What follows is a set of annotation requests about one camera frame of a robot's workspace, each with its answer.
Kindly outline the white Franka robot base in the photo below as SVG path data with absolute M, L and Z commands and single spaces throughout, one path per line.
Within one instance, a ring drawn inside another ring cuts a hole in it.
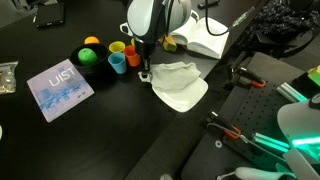
M 289 143 L 283 154 L 298 180 L 320 180 L 320 94 L 310 99 L 282 106 L 277 114 L 281 132 Z

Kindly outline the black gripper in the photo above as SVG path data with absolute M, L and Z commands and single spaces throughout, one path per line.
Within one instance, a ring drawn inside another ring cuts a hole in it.
M 142 71 L 139 74 L 139 77 L 143 82 L 150 80 L 150 62 L 151 55 L 155 51 L 156 43 L 155 42 L 145 42 L 141 39 L 135 38 L 135 51 L 140 56 L 141 59 L 141 68 Z

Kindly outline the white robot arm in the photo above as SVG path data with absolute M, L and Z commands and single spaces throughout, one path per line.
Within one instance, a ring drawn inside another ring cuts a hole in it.
M 141 57 L 139 76 L 143 81 L 150 78 L 150 61 L 156 42 L 183 26 L 191 10 L 191 0 L 129 0 L 127 21 L 119 28 L 134 40 L 135 52 Z

